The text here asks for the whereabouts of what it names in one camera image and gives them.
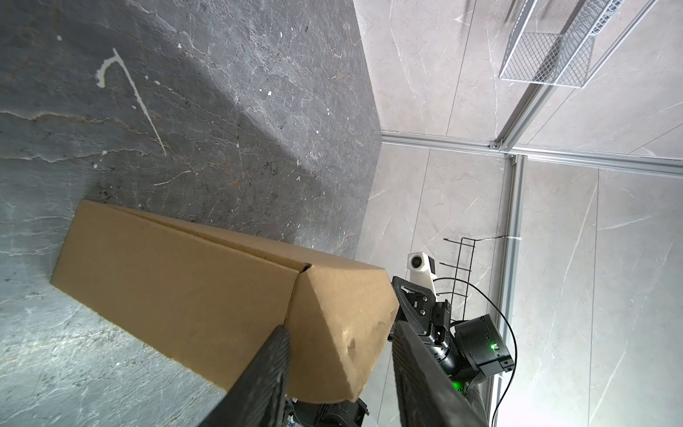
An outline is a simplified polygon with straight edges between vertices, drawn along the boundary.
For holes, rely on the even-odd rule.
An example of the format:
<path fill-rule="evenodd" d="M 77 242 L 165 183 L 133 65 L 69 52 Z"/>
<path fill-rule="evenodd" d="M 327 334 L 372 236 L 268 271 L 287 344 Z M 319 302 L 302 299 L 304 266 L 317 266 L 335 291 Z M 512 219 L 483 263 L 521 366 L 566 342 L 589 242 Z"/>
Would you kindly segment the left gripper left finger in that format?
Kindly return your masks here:
<path fill-rule="evenodd" d="M 278 326 L 202 426 L 283 426 L 290 371 L 290 337 Z"/>

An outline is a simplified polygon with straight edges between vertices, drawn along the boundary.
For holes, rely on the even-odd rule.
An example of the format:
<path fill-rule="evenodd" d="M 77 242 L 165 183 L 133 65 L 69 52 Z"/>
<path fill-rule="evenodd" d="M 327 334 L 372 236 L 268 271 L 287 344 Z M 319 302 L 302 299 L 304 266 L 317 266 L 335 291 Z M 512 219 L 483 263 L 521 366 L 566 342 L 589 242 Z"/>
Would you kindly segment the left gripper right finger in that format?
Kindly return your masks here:
<path fill-rule="evenodd" d="M 403 426 L 485 426 L 487 422 L 453 386 L 414 329 L 394 327 L 392 357 Z"/>

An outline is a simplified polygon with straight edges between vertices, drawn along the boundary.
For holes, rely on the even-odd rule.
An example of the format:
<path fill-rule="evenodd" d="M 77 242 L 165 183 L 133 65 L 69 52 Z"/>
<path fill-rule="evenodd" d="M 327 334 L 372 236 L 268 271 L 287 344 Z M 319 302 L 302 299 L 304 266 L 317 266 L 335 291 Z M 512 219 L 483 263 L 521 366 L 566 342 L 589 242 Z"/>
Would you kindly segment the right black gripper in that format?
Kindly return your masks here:
<path fill-rule="evenodd" d="M 407 322 L 445 373 L 453 374 L 454 338 L 450 332 L 450 303 L 439 302 L 429 288 L 397 276 L 391 284 L 399 302 L 395 322 Z"/>

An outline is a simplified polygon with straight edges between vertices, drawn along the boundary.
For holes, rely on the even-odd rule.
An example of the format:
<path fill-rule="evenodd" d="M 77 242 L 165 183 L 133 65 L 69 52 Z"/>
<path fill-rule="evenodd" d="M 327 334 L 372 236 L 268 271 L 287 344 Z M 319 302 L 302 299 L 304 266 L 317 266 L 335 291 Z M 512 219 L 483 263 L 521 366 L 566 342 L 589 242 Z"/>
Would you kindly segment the brown cardboard box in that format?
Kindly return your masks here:
<path fill-rule="evenodd" d="M 51 283 L 224 390 L 283 326 L 287 392 L 316 404 L 361 395 L 398 311 L 382 268 L 92 201 Z"/>

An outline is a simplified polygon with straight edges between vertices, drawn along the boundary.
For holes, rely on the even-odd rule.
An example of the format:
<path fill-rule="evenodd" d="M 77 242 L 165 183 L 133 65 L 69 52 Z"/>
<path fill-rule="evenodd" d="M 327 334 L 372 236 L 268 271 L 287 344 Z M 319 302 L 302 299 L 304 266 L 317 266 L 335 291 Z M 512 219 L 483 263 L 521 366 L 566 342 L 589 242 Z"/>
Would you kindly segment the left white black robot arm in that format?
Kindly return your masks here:
<path fill-rule="evenodd" d="M 400 423 L 403 426 L 486 426 L 455 389 L 414 329 L 398 322 L 392 342 Z M 311 404 L 286 396 L 290 339 L 276 327 L 235 385 L 202 426 L 361 426 L 363 400 Z"/>

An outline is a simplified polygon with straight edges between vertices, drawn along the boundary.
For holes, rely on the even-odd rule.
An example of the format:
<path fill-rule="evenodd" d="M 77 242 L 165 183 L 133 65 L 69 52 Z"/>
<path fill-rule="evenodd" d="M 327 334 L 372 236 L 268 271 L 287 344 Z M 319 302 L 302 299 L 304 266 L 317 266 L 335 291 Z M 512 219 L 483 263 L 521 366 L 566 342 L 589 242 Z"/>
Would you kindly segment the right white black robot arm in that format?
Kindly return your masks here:
<path fill-rule="evenodd" d="M 486 419 L 480 386 L 516 368 L 492 318 L 453 320 L 450 303 L 429 288 L 400 277 L 391 286 L 399 303 L 389 341 L 402 418 L 434 419 L 457 393 Z"/>

